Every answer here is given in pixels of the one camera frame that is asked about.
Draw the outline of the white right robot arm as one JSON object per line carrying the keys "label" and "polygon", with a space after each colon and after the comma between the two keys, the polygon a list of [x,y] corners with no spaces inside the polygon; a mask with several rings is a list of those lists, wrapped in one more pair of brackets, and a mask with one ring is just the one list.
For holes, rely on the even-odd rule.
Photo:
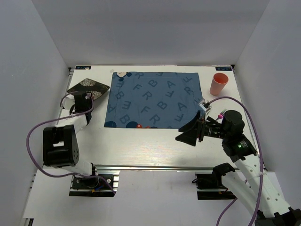
{"label": "white right robot arm", "polygon": [[241,201],[250,214],[255,214],[257,226],[299,226],[300,209],[293,209],[273,186],[264,170],[261,170],[260,157],[251,142],[243,134],[245,123],[242,115],[229,110],[221,123],[212,118],[204,118],[197,113],[186,125],[179,129],[177,141],[195,146],[205,136],[222,139],[224,152],[246,178],[229,163],[213,168],[212,181],[216,187],[226,187]]}

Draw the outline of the black floral square plate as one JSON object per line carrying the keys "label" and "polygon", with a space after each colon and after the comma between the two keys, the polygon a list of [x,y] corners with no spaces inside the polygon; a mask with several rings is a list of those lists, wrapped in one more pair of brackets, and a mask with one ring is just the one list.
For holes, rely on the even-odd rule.
{"label": "black floral square plate", "polygon": [[110,86],[97,82],[95,80],[85,78],[80,81],[78,84],[74,85],[70,89],[67,90],[67,93],[91,93],[94,100],[100,98],[103,94],[105,94],[110,89]]}

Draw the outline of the blue cartoon print cloth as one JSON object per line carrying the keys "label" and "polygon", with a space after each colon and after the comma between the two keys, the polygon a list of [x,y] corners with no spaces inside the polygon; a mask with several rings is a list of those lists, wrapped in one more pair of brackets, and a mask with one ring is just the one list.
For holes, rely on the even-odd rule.
{"label": "blue cartoon print cloth", "polygon": [[198,73],[114,72],[104,126],[179,129],[202,97]]}

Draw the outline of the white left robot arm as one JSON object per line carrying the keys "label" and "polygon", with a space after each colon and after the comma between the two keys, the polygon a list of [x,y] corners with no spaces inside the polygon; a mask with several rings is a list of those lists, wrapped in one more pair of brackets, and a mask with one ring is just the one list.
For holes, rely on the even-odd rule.
{"label": "white left robot arm", "polygon": [[99,176],[92,163],[80,158],[76,134],[86,127],[92,119],[94,108],[91,92],[75,93],[74,111],[69,118],[60,120],[56,126],[43,130],[43,162],[53,168],[62,168],[83,177],[90,188],[99,184]]}

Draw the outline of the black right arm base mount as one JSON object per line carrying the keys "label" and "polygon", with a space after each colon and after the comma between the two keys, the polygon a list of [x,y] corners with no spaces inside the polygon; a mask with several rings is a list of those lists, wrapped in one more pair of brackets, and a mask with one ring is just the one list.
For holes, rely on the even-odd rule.
{"label": "black right arm base mount", "polygon": [[213,174],[196,174],[192,183],[196,185],[198,200],[234,200],[236,198]]}

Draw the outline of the pink plastic cup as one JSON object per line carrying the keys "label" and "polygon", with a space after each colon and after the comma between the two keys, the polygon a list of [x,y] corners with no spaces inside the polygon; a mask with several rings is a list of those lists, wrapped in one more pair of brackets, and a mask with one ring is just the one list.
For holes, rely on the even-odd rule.
{"label": "pink plastic cup", "polygon": [[212,79],[211,87],[209,90],[210,94],[213,96],[219,95],[228,81],[229,78],[227,75],[223,73],[216,73]]}

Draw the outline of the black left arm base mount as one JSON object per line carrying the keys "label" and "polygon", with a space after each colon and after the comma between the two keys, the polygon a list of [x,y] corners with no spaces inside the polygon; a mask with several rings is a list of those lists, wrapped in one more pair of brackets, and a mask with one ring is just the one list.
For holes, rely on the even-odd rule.
{"label": "black left arm base mount", "polygon": [[[107,183],[117,191],[119,171],[101,171],[100,174]],[[72,177],[69,196],[71,197],[114,197],[113,191],[106,182],[97,178]]]}

